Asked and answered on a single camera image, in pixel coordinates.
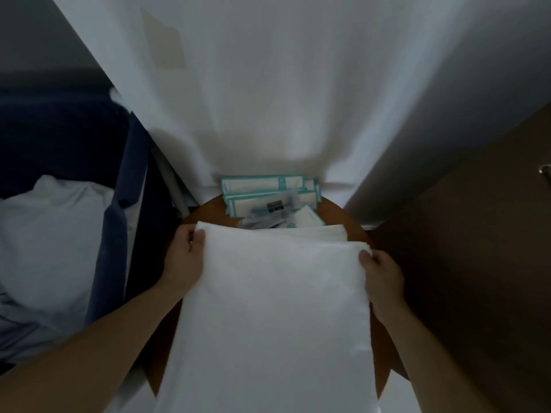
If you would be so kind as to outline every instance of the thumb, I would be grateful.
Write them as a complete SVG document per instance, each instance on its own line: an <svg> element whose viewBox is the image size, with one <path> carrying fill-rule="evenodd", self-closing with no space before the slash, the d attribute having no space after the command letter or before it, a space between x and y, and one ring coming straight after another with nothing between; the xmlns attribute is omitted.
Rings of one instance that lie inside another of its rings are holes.
<svg viewBox="0 0 551 413"><path fill-rule="evenodd" d="M361 266L363 266L366 271L371 267L377 265L377 263L371 257L371 255L369 255L369 252L367 250L362 250L360 252L360 255L358 255L358 258L360 260Z"/></svg>
<svg viewBox="0 0 551 413"><path fill-rule="evenodd" d="M191 242L191 252L202 253L205 246L205 231L199 230L193 234L193 242Z"/></svg>

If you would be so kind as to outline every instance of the door handle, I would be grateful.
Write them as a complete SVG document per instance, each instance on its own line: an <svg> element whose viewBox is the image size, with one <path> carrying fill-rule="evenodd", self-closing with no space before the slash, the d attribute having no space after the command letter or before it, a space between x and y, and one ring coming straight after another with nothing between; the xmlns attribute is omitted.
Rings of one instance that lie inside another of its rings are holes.
<svg viewBox="0 0 551 413"><path fill-rule="evenodd" d="M551 163L540 166L540 174L546 179L547 184L551 188Z"/></svg>

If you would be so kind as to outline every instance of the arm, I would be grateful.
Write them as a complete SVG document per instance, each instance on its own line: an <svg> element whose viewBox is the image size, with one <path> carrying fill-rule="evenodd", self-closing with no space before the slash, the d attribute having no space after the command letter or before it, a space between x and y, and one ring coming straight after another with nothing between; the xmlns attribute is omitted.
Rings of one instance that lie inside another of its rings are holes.
<svg viewBox="0 0 551 413"><path fill-rule="evenodd" d="M62 345L0 377L3 411L102 413L161 320L203 271L204 231L180 226L159 282Z"/></svg>
<svg viewBox="0 0 551 413"><path fill-rule="evenodd" d="M360 254L377 319L389 331L423 413L497 413L403 298L403 276L385 252Z"/></svg>

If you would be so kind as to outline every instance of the round wooden table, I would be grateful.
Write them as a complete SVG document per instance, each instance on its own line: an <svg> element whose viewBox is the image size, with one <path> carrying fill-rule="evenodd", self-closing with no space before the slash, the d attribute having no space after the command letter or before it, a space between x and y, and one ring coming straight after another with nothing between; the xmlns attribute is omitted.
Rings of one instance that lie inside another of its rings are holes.
<svg viewBox="0 0 551 413"><path fill-rule="evenodd" d="M222 200L222 196L219 195L187 216L183 223L203 221L214 225L235 227L239 219L230 218L225 214L225 210L226 205ZM366 242L372 245L371 240L362 227L334 202L324 198L316 211L328 225L344 225L349 241ZM162 375L165 372L172 339L176 331L180 307L181 302L163 319L141 354L145 374L155 395L159 391ZM381 396L382 390L389 378L395 349L388 332L376 319L375 315L373 315L373 311L371 311L371 346L373 347L375 364L375 387L377 389L377 396Z"/></svg>

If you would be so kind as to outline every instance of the hand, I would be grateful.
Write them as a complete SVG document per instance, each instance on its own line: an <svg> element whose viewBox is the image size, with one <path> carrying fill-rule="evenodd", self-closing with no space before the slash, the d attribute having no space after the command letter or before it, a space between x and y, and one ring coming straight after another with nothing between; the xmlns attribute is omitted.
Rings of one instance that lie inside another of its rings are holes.
<svg viewBox="0 0 551 413"><path fill-rule="evenodd" d="M181 225L166 251L165 269L158 282L177 292L181 297L197 282L203 273L205 231L193 232L195 225Z"/></svg>
<svg viewBox="0 0 551 413"><path fill-rule="evenodd" d="M373 303L375 316L387 326L389 318L397 311L408 307L404 299L402 270L391 256L382 250L374 250L373 256L362 250L359 259L365 269L365 290Z"/></svg>

